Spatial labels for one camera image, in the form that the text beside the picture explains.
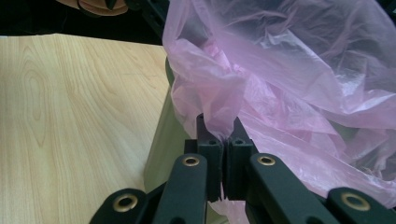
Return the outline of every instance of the wood grain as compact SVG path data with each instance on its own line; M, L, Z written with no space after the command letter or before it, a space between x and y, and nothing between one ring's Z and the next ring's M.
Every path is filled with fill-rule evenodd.
M143 189L168 84L162 47L70 35L0 39L0 222L88 223Z

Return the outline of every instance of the human hand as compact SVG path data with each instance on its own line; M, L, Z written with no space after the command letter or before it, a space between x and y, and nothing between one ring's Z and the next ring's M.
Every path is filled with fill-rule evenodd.
M77 9L79 2L79 5L83 9L99 16L117 16L128 11L128 7L126 6L124 0L115 0L113 9L109 9L112 6L107 7L105 0L56 0L56 1Z

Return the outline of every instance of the dark floor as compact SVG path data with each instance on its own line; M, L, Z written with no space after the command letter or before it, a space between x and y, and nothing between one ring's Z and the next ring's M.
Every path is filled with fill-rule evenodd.
M153 45L162 44L161 39L141 16L141 12L132 10L115 17L91 18L76 9L71 9L68 11L63 33Z

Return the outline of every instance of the wooden table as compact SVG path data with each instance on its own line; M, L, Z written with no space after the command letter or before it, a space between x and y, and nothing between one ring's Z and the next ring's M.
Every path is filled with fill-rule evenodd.
M162 47L0 38L0 223L88 223L143 169L168 89Z

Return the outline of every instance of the pink plastic bag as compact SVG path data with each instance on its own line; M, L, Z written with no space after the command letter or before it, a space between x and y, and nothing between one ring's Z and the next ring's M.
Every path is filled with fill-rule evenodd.
M172 0L163 44L191 136L200 113L218 138L238 116L315 193L351 187L393 207L395 37L374 0Z

